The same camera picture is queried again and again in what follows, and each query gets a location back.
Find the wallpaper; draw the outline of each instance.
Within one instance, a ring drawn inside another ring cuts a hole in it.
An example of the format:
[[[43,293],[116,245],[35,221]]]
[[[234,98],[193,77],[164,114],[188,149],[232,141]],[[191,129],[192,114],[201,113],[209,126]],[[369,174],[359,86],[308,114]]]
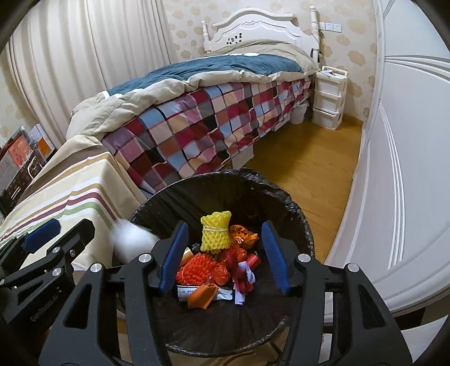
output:
[[[274,13],[294,13],[293,23],[311,32],[310,6],[318,10],[319,21],[342,25],[342,33],[323,32],[322,65],[349,72],[345,113],[362,121],[369,116],[375,83],[377,34],[372,0],[163,0],[169,28],[180,61],[205,53],[202,20],[223,21],[236,10],[258,7]]]
[[[0,147],[20,126],[27,131],[36,124],[36,119],[25,104],[9,72],[5,51],[0,55]]]

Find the curtain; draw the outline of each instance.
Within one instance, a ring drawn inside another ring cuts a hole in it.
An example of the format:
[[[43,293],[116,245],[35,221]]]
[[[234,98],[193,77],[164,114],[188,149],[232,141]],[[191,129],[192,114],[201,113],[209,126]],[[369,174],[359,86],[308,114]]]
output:
[[[19,91],[57,147],[78,103],[177,62],[162,0],[41,0],[6,50]]]

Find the checkered fabric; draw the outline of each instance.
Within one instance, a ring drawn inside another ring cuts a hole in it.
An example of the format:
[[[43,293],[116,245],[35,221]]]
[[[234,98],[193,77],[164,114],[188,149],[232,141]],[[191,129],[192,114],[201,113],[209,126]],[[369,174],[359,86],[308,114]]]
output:
[[[102,140],[141,188],[158,192],[220,169],[285,120],[307,97],[311,77],[203,87],[148,108]]]

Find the bed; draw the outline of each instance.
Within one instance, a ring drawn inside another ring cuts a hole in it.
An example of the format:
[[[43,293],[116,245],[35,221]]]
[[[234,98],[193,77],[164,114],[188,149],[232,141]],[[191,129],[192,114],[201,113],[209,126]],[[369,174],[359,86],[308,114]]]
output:
[[[94,136],[148,194],[195,174],[234,168],[255,141],[291,118],[311,93],[319,31],[293,14],[245,8],[202,22],[206,55],[168,65],[99,93],[74,109],[67,138]]]

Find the black trash bag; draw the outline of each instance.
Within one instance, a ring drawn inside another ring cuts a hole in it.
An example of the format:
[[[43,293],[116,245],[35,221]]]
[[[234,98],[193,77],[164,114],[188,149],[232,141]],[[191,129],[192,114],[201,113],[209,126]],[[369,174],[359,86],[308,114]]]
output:
[[[310,227],[300,207],[281,188],[250,169],[225,170],[180,180],[148,199],[130,221],[168,238],[179,220],[189,226],[189,245],[202,240],[200,218],[231,211],[230,225],[261,234],[271,220],[282,238],[314,256]],[[263,262],[255,270],[255,287],[243,306],[234,300],[213,301],[206,309],[188,309],[176,292],[155,298],[167,349],[196,357],[224,357],[247,351],[278,335],[301,299],[286,297],[275,287],[262,245]]]

